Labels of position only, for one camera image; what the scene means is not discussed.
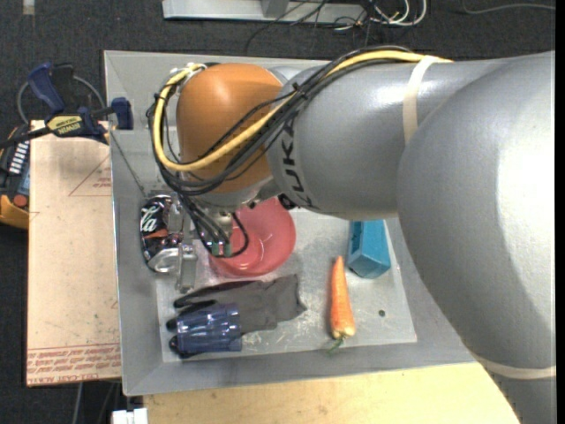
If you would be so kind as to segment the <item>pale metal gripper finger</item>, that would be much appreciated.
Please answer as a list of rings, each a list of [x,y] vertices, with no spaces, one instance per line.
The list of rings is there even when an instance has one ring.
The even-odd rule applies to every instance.
[[[179,247],[177,289],[182,293],[191,290],[196,282],[198,255],[193,245],[183,244]]]
[[[184,214],[180,204],[170,204],[166,224],[169,238],[175,242],[182,242],[184,239]]]

